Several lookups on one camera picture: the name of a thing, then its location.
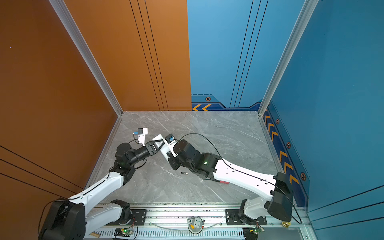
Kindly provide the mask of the white remote control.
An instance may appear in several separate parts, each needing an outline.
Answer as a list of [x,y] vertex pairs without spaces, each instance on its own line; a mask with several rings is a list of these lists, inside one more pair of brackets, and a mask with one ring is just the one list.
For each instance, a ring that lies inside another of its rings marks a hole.
[[153,141],[155,141],[156,149],[159,150],[159,152],[163,155],[163,157],[169,161],[169,154],[172,156],[172,152],[170,150],[169,144],[166,140],[164,140],[164,137],[159,134],[156,137],[153,138]]

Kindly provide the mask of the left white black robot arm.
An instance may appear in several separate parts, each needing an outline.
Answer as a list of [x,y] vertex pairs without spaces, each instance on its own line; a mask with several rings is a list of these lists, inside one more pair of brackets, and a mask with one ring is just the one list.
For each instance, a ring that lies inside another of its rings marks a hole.
[[115,201],[99,210],[94,208],[131,180],[136,163],[157,154],[164,144],[163,140],[149,141],[138,149],[134,149],[130,143],[120,144],[115,163],[105,177],[69,199],[52,202],[44,223],[39,225],[38,238],[82,240],[110,222],[130,220],[130,205],[124,201]]

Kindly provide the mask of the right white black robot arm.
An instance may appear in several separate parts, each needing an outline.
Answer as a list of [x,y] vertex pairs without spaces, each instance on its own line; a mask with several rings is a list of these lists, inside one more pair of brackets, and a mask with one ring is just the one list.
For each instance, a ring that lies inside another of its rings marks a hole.
[[258,218],[270,215],[283,222],[293,219],[293,191],[286,174],[262,174],[237,166],[219,155],[200,153],[185,140],[166,143],[162,154],[172,169],[184,167],[202,179],[222,181],[257,194],[242,200],[238,216],[242,223],[256,225]]

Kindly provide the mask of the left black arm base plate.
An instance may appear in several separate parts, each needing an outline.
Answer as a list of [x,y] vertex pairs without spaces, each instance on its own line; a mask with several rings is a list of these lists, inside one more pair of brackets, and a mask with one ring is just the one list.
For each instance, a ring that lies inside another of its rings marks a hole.
[[117,220],[107,224],[107,226],[144,226],[147,216],[146,209],[131,210],[132,214],[128,220]]

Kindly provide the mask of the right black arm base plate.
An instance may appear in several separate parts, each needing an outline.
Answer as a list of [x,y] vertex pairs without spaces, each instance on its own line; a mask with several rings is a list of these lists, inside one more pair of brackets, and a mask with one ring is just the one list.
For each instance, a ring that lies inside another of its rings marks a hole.
[[267,219],[265,216],[261,216],[257,219],[252,219],[244,214],[240,214],[239,209],[226,209],[226,222],[229,226],[234,225],[249,225],[249,226],[265,226],[267,225]]

